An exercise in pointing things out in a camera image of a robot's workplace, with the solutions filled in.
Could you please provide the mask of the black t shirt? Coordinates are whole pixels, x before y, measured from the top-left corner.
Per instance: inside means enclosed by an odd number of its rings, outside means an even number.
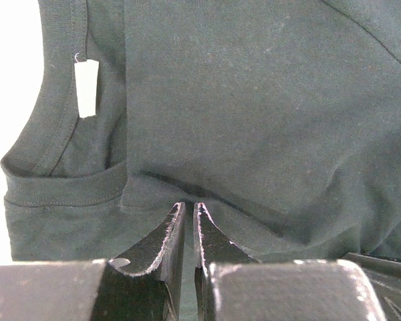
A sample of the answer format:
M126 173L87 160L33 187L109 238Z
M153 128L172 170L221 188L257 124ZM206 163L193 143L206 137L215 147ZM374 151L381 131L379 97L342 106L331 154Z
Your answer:
M177 202L264 262L401 259L401 1L40 1L1 166L15 261L113 257Z

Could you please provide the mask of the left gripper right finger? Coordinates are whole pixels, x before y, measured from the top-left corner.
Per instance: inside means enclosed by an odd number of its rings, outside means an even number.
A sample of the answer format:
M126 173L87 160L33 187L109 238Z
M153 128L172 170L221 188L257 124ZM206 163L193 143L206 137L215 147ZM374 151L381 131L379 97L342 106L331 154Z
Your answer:
M193 236L197 312L199 320L212 320L218 301L213 298L213 264L258 263L217 227L207 206L196 203L193 212Z

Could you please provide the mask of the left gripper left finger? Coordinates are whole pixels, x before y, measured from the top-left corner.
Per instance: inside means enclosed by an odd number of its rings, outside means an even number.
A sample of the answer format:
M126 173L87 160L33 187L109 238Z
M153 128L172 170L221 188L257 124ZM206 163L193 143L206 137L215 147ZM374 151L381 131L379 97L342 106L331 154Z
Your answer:
M92 320L178 320L185 216L185 204L174 204L157 228L107 262Z

